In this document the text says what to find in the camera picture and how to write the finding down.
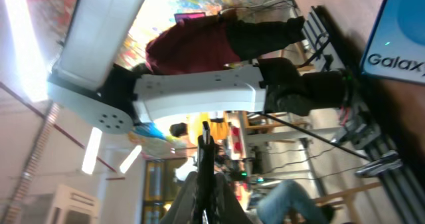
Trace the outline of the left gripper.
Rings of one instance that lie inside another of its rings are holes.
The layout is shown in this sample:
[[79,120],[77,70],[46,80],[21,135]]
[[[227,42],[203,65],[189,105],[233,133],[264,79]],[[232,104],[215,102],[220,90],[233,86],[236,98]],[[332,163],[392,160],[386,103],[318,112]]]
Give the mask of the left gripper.
[[339,71],[346,83],[350,118],[343,129],[369,163],[356,172],[377,178],[399,217],[424,216],[424,155],[394,118],[378,86],[350,70]]

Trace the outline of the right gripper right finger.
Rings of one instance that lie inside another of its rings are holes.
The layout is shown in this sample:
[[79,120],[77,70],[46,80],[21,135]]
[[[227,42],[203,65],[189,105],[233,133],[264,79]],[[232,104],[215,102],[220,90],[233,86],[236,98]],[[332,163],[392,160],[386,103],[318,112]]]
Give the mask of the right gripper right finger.
[[252,224],[239,204],[222,173],[214,175],[214,198],[218,210],[218,220],[222,224]]

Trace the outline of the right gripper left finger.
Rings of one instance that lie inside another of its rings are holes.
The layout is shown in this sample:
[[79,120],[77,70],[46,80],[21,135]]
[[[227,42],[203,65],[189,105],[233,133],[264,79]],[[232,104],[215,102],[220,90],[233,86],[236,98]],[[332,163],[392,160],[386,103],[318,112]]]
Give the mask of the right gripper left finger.
[[192,171],[186,178],[176,199],[160,224],[188,224],[192,221],[197,189],[197,172]]

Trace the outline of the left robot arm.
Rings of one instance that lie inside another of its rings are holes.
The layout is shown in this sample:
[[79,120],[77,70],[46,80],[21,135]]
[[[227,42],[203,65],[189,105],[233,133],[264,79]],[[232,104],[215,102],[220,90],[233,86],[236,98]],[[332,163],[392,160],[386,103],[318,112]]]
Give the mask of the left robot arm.
[[260,114],[344,106],[352,109],[347,137],[371,164],[363,177],[377,175],[405,223],[424,222],[424,158],[411,146],[390,109],[390,100],[367,65],[424,74],[424,47],[409,37],[406,57],[378,43],[390,27],[383,0],[361,63],[337,35],[322,7],[312,9],[303,34],[322,58],[318,72],[300,75],[295,66],[249,65],[234,70],[169,76],[137,76],[114,59],[144,0],[77,0],[58,62],[48,78],[55,102],[109,134],[174,114],[249,111]]

